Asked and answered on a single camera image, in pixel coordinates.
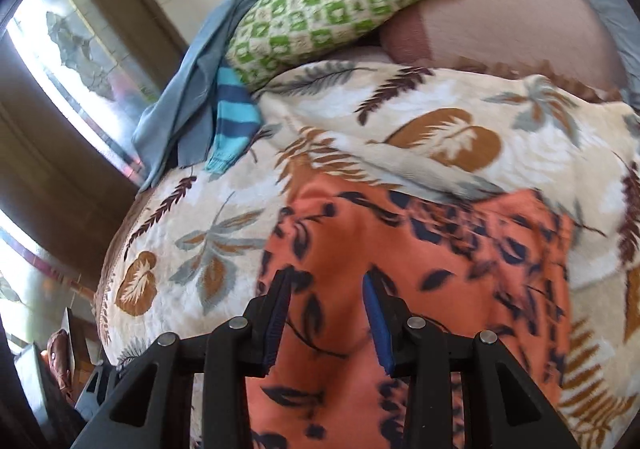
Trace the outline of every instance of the orange fabric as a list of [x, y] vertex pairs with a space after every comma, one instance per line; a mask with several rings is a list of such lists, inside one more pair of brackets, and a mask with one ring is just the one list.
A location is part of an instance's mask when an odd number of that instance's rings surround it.
[[442, 205], [313, 178], [281, 210], [258, 280], [262, 293], [286, 270], [293, 293], [276, 365], [247, 381], [256, 445], [400, 447], [406, 385], [385, 376], [370, 339], [362, 278], [372, 267], [413, 313], [458, 335], [494, 330], [555, 404], [569, 347], [571, 232], [532, 190]]

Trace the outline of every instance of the metal screw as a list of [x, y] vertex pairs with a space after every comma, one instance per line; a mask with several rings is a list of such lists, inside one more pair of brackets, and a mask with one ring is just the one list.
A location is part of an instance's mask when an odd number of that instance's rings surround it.
[[424, 328], [427, 326], [427, 321], [425, 321], [422, 317], [418, 317], [414, 315], [413, 317], [409, 317], [406, 320], [406, 325], [409, 326], [412, 330], [419, 330], [420, 328]]
[[498, 336], [491, 330], [482, 330], [480, 332], [480, 340], [484, 344], [495, 344], [495, 342], [498, 340]]
[[242, 330], [242, 328], [246, 328], [249, 324], [249, 321], [244, 317], [234, 317], [229, 321], [229, 328], [232, 330]]
[[165, 332], [158, 337], [158, 344], [160, 346], [171, 346], [178, 338], [173, 332]]

